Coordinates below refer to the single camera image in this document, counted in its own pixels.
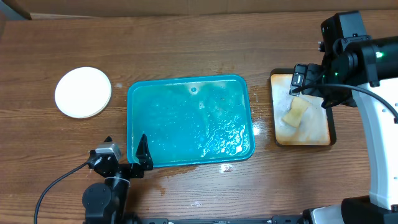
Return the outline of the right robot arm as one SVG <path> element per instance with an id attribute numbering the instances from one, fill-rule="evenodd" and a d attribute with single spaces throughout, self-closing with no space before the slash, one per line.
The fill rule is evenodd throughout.
<path id="1" fill-rule="evenodd" d="M 373 39 L 358 11 L 340 12 L 321 24 L 321 64 L 298 64 L 293 96 L 323 99 L 322 107 L 357 107 L 368 149 L 369 194 L 340 205 L 309 208 L 300 223 L 397 222 L 397 37 Z"/>

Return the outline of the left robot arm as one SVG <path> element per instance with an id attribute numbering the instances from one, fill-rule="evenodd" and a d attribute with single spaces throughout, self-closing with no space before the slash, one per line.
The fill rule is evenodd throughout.
<path id="1" fill-rule="evenodd" d="M 153 169 L 147 136 L 142 135 L 136 150 L 138 163 L 121 164 L 119 146 L 110 137 L 95 150 L 90 151 L 87 164 L 104 177 L 104 182 L 89 186 L 83 193 L 85 223 L 140 223 L 135 213 L 126 213 L 125 207 L 130 180 L 143 178 L 144 172 Z"/>

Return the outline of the white plate with sauce streak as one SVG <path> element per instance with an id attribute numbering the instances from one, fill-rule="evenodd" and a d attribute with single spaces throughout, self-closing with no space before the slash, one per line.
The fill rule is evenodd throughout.
<path id="1" fill-rule="evenodd" d="M 95 113 L 92 114 L 92 116 L 96 116 L 97 114 L 99 114 L 99 113 L 101 113 L 103 110 L 105 110 L 110 101 L 111 101 L 111 96 L 106 100 L 106 102 L 104 103 L 104 105 L 103 105 L 98 111 L 96 111 Z"/>

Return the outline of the yellow sponge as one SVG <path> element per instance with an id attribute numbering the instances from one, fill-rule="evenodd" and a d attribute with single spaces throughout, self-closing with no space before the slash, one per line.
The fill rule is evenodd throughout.
<path id="1" fill-rule="evenodd" d="M 311 103 L 307 100 L 304 100 L 300 97 L 294 97 L 289 112 L 284 115 L 282 120 L 288 125 L 294 128 L 298 128 L 300 126 L 304 113 L 310 105 Z"/>

